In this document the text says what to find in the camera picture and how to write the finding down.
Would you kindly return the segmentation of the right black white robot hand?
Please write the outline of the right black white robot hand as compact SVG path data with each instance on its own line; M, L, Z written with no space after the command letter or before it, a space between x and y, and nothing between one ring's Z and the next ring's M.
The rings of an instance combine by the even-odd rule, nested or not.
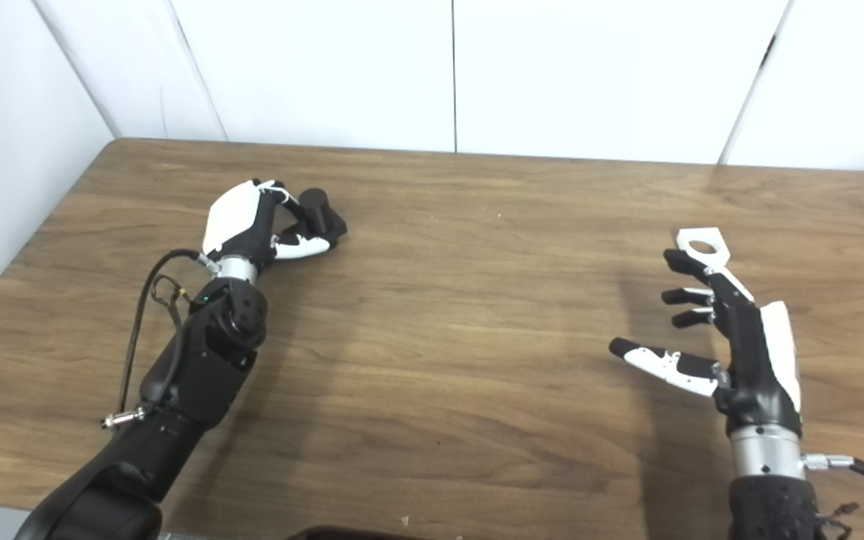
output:
M737 428L778 426L801 437L801 404L795 397L797 372L792 369L785 382L779 376L779 362L790 359L794 367L795 355L781 353L779 343L768 338L766 308L759 307L753 295L722 265L707 264L678 248L663 250L663 259L672 272L705 284L703 289L683 287L662 292L661 300L666 305L696 305L693 310L673 316L673 326L716 327L729 341L729 365L621 337L610 342L610 352L670 386L711 397L716 409L727 418L727 434Z

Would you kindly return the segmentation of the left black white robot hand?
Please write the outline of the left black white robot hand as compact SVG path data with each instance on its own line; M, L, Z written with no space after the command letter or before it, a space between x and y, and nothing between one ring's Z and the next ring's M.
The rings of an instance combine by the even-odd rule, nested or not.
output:
M256 270L278 260L308 259L338 245L349 232L323 189L298 197L282 182L250 180L231 187L208 211L202 255L216 272Z

